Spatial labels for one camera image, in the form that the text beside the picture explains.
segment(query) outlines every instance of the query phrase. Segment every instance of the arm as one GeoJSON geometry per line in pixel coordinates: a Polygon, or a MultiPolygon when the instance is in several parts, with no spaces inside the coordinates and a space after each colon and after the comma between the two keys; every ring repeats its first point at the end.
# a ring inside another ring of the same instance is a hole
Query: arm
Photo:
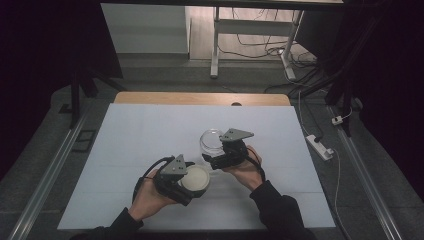
{"type": "MultiPolygon", "coordinates": [[[[247,146],[247,148],[249,156],[259,164],[262,163],[262,159],[255,149],[251,146],[247,146]]],[[[239,166],[229,167],[223,171],[231,173],[241,184],[252,191],[250,197],[259,209],[260,220],[272,235],[278,239],[316,239],[314,234],[304,227],[296,200],[289,196],[281,196],[270,181],[263,182],[253,164],[245,161],[239,166]]]]}
{"type": "Polygon", "coordinates": [[[175,204],[174,200],[160,195],[152,178],[157,170],[153,170],[140,186],[130,209],[124,208],[110,227],[97,227],[88,234],[80,234],[70,240],[125,240],[130,239],[143,226],[143,219],[153,216],[160,209],[175,204]]]}

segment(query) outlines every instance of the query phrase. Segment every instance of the table surface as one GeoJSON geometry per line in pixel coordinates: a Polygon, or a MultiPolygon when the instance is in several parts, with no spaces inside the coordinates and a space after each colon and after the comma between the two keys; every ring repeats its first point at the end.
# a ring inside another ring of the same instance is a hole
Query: table surface
{"type": "Polygon", "coordinates": [[[187,92],[120,92],[114,103],[219,105],[230,106],[290,106],[284,94],[187,93],[187,92]]]}
{"type": "Polygon", "coordinates": [[[102,0],[102,3],[237,8],[272,8],[287,10],[334,11],[346,7],[343,0],[102,0]]]}
{"type": "MultiPolygon", "coordinates": [[[[122,206],[130,203],[133,184],[152,161],[184,154],[186,161],[205,165],[198,147],[199,136],[205,129],[230,127],[255,133],[246,139],[246,144],[254,145],[267,159],[262,166],[274,187],[297,199],[306,227],[335,226],[287,96],[122,92],[108,109],[58,229],[110,225],[122,206]],[[234,102],[244,106],[233,107],[234,102]]],[[[212,171],[211,179],[201,199],[193,199],[189,207],[173,205],[162,210],[154,219],[146,219],[143,229],[264,228],[245,187],[220,171],[212,171]],[[184,217],[175,222],[175,216],[184,217]]]]}

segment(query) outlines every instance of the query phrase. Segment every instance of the wrist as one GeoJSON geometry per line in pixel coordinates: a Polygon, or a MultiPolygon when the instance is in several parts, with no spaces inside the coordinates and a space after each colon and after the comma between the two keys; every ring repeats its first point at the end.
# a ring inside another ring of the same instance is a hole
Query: wrist
{"type": "Polygon", "coordinates": [[[128,209],[128,213],[137,222],[140,222],[141,220],[146,218],[142,211],[137,210],[134,207],[131,207],[130,209],[128,209]]]}
{"type": "Polygon", "coordinates": [[[260,185],[262,185],[263,181],[262,179],[256,179],[255,181],[251,181],[247,188],[249,188],[250,191],[255,191],[256,188],[258,188],[260,185]]]}

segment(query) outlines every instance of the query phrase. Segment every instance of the person's right hand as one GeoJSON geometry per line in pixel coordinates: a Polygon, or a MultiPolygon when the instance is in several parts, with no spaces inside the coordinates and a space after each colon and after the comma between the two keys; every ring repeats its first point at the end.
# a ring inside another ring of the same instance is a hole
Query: person's right hand
{"type": "MultiPolygon", "coordinates": [[[[249,157],[259,164],[262,163],[262,158],[252,146],[248,145],[247,151],[249,152],[249,157]]],[[[258,169],[247,160],[244,160],[240,165],[223,168],[222,171],[231,173],[241,184],[251,191],[255,190],[263,183],[258,169]]]]}

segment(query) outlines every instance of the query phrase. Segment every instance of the floor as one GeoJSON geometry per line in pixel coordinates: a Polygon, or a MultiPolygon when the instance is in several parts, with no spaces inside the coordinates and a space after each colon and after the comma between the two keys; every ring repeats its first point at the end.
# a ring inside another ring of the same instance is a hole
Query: floor
{"type": "MultiPolygon", "coordinates": [[[[209,60],[212,56],[213,33],[214,33],[214,8],[212,7],[190,7],[191,34],[190,34],[190,59],[209,60]]],[[[273,9],[243,9],[243,8],[220,8],[220,19],[242,19],[256,21],[279,21],[291,22],[293,11],[291,10],[273,10],[273,9]]],[[[284,47],[287,37],[278,36],[254,36],[254,35],[235,35],[220,34],[218,45],[222,50],[219,53],[219,59],[226,60],[278,60],[276,52],[271,51],[274,48],[284,47]]],[[[292,48],[294,54],[307,52],[302,46],[294,45],[292,48]]],[[[310,60],[313,55],[303,55],[303,60],[310,60]]]]}
{"type": "MultiPolygon", "coordinates": [[[[231,48],[238,49],[239,46],[234,44],[231,48]]],[[[277,60],[224,60],[220,63],[219,78],[211,80],[209,78],[210,61],[201,60],[201,57],[198,57],[198,60],[188,60],[178,57],[140,58],[134,55],[120,55],[119,58],[124,79],[116,81],[130,91],[263,93],[269,86],[278,85],[278,87],[268,89],[267,93],[288,94],[297,87],[285,80],[281,62],[277,60]]],[[[311,69],[307,67],[294,70],[297,76],[304,76],[311,69]]],[[[311,82],[319,81],[320,77],[321,75],[317,74],[311,79],[311,82]]],[[[82,97],[82,108],[91,106],[82,131],[98,132],[108,105],[113,102],[117,94],[115,89],[101,81],[96,80],[96,85],[99,89],[96,98],[82,97]]],[[[309,149],[333,216],[336,220],[342,221],[345,232],[351,239],[388,239],[358,175],[352,167],[352,162],[341,143],[338,130],[330,122],[331,115],[323,101],[325,91],[325,89],[318,91],[301,102],[296,98],[297,92],[294,92],[291,103],[299,117],[301,114],[305,129],[310,134],[324,133],[323,144],[338,152],[339,158],[324,162],[313,149],[309,149]]],[[[0,182],[0,239],[6,239],[10,235],[34,189],[69,132],[70,115],[66,111],[60,111],[64,104],[70,104],[69,87],[53,94],[51,109],[43,123],[16,164],[0,182]]],[[[354,106],[353,109],[351,115],[352,139],[396,221],[403,239],[424,239],[423,202],[415,194],[390,156],[365,129],[358,117],[360,108],[354,106]]],[[[58,231],[56,228],[89,155],[89,151],[84,151],[86,148],[89,149],[90,145],[84,141],[76,141],[72,145],[72,151],[67,156],[34,225],[29,228],[27,239],[69,239],[74,234],[58,231]]],[[[338,224],[336,228],[312,229],[312,231],[318,239],[348,239],[341,229],[338,224]]],[[[245,234],[197,233],[176,234],[172,237],[178,239],[245,239],[245,234]]],[[[151,234],[145,236],[144,239],[166,239],[167,237],[170,236],[160,237],[151,234]]]]}

